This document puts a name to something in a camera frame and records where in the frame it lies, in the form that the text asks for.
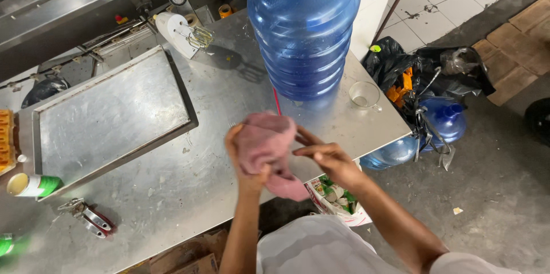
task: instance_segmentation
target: hand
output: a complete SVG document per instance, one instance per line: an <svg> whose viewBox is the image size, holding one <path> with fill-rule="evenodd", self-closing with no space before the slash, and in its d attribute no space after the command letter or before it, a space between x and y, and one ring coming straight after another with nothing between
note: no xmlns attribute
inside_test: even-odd
<svg viewBox="0 0 550 274"><path fill-rule="evenodd" d="M328 175L328 177L342 188L352 191L356 186L368 180L355 162L336 143L325 144L317 136L302 126L298 126L296 141L306 147L293 151L296 156L305 156L313 159Z"/></svg>
<svg viewBox="0 0 550 274"><path fill-rule="evenodd" d="M253 193L258 194L259 196L267 182L267 179L271 174L271 166L265 164L262 167L261 172L256 175L245 175L243 173L239 165L239 151L237 148L237 134L241 130L243 130L243 126L243 124L238 124L236 126L233 126L227 132L227 135L225 136L225 149L229 154L229 158L231 159L233 167L237 171L237 179L239 181L239 194Z"/></svg>

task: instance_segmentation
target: glass cup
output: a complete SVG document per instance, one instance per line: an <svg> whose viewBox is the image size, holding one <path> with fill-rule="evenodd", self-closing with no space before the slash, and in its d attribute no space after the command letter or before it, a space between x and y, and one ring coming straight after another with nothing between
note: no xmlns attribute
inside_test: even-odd
<svg viewBox="0 0 550 274"><path fill-rule="evenodd" d="M356 82L349 89L349 97L356 108L382 111L382 107L377 104L380 101L380 89L373 83Z"/></svg>

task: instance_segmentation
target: can opener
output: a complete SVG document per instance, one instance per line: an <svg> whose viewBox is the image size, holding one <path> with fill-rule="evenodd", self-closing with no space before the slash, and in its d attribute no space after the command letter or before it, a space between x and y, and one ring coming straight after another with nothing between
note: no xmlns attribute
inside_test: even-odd
<svg viewBox="0 0 550 274"><path fill-rule="evenodd" d="M107 221L88 207L88 204L84 202L84 198L72 199L58 207L57 210L61 211L62 214L66 212L70 213L74 218L81 221L84 227L98 238L104 239L112 230L112 226Z"/></svg>

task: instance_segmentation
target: red straw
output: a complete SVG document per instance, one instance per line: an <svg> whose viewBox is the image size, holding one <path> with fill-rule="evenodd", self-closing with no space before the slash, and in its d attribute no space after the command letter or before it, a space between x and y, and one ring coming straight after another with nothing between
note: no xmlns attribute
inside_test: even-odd
<svg viewBox="0 0 550 274"><path fill-rule="evenodd" d="M279 112L279 116L280 116L279 98L277 98L277 91L275 90L275 87L273 88L273 95L275 96L275 102L277 103L277 111Z"/></svg>

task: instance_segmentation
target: pink towel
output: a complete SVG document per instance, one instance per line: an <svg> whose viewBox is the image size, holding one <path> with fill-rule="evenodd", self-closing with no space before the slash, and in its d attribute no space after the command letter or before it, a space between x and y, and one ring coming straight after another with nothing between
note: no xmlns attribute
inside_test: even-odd
<svg viewBox="0 0 550 274"><path fill-rule="evenodd" d="M296 124L288 116L254 113L244 120L237 136L239 165L245 174L258 174L264 163L272 166L266 188L278 197L303 201L309 194L302 182L288 168L290 144Z"/></svg>

